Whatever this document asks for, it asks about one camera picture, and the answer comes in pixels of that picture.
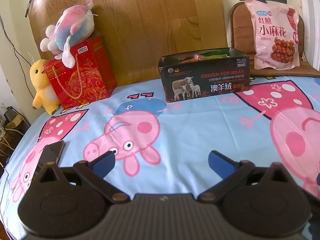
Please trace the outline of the orange snack packet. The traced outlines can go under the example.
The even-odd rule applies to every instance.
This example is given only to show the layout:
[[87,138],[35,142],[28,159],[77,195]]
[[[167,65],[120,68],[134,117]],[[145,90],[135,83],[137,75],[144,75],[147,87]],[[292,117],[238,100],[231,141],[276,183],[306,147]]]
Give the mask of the orange snack packet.
[[180,64],[197,62],[197,61],[200,61],[202,58],[203,58],[202,55],[195,54],[195,55],[194,55],[193,57],[191,57],[191,58],[184,59],[183,61],[180,62]]

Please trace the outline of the green snack packet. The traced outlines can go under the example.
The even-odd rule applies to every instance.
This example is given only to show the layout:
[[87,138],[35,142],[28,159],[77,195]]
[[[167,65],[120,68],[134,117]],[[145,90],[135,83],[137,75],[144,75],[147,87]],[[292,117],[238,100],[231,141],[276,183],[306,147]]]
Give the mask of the green snack packet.
[[212,50],[207,53],[203,53],[200,56],[200,60],[213,60],[213,59],[226,59],[229,58],[229,54],[227,52],[224,52],[223,50]]

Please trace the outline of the smartphone on bed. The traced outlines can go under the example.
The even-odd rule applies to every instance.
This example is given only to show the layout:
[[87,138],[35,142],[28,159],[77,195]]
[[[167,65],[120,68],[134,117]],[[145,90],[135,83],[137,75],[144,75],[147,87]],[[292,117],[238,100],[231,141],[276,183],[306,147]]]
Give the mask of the smartphone on bed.
[[43,151],[37,163],[35,173],[39,173],[40,170],[43,168],[43,166],[47,162],[54,162],[58,164],[61,158],[61,154],[64,146],[65,146],[65,142],[63,140],[59,140],[52,144],[46,145],[43,148]]

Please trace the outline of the cartoon pig bed sheet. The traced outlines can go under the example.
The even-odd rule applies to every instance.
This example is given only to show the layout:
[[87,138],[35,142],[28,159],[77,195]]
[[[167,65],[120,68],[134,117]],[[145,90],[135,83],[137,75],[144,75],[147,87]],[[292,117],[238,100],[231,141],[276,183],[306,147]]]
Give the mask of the cartoon pig bed sheet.
[[1,222],[11,239],[25,231],[18,205],[44,146],[63,140],[59,165],[116,156],[106,180],[129,196],[198,195],[221,180],[209,166],[216,150],[258,166],[282,162],[299,185],[319,196],[319,79],[255,77],[245,92],[167,103],[160,80],[117,88],[105,100],[53,116],[26,131],[1,176]]

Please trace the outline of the yellow duck plush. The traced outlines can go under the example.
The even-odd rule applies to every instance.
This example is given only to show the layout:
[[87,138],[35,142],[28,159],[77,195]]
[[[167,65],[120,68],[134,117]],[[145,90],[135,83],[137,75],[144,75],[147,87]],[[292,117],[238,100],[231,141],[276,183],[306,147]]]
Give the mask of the yellow duck plush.
[[33,108],[43,107],[49,115],[53,115],[60,108],[60,101],[48,79],[43,64],[46,60],[40,59],[33,63],[29,70],[30,80],[36,90],[33,99]]

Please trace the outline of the red gift bag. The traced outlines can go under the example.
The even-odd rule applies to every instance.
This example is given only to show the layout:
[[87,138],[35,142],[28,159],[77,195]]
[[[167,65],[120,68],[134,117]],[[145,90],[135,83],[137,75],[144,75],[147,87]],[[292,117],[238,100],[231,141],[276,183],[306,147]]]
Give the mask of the red gift bag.
[[52,58],[43,64],[62,107],[70,109],[109,98],[117,86],[101,37],[90,38],[71,49],[73,68]]

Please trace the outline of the clutter beside bed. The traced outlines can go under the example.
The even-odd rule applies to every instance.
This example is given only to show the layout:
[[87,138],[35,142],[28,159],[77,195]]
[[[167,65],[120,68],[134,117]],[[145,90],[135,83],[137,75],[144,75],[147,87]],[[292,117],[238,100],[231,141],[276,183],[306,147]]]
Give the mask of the clutter beside bed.
[[1,163],[4,164],[29,129],[29,121],[14,107],[1,107]]

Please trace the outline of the black sheep printed box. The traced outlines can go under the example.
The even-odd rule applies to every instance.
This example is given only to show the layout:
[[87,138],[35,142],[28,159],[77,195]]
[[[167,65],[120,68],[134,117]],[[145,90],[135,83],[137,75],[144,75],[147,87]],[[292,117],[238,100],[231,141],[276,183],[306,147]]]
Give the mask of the black sheep printed box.
[[[180,64],[195,54],[223,50],[226,59]],[[244,92],[249,89],[249,56],[234,48],[190,51],[161,57],[158,71],[167,102]]]

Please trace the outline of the brown chair cushion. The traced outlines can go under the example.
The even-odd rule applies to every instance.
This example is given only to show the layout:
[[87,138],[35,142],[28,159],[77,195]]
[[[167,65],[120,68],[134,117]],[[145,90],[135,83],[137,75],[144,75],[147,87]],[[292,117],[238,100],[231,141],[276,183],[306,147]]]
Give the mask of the brown chair cushion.
[[253,76],[319,77],[303,58],[303,21],[286,4],[237,3],[231,10],[231,45],[249,55]]

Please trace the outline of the pastel unicorn plush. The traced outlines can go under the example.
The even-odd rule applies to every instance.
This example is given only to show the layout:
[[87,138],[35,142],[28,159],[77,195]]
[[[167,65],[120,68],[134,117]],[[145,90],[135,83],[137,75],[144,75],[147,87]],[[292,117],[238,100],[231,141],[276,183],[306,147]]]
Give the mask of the pastel unicorn plush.
[[73,68],[75,57],[71,48],[88,39],[94,30],[94,4],[74,5],[64,10],[55,25],[46,28],[46,37],[40,42],[42,52],[51,52],[64,66]]

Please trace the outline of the pink twisted dough snack bag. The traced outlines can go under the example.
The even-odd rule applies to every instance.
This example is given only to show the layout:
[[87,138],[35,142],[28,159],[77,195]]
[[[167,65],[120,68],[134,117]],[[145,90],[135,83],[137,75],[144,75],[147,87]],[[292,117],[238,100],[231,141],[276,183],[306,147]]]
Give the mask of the pink twisted dough snack bag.
[[283,3],[245,0],[254,31],[254,68],[288,70],[300,66],[298,12]]

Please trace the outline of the wood pattern board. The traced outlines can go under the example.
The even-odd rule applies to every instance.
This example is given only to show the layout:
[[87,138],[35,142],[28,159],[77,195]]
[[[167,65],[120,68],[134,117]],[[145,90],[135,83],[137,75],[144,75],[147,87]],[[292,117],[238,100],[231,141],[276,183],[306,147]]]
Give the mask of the wood pattern board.
[[222,0],[32,0],[35,42],[66,8],[88,3],[120,86],[158,78],[165,55],[227,46]]

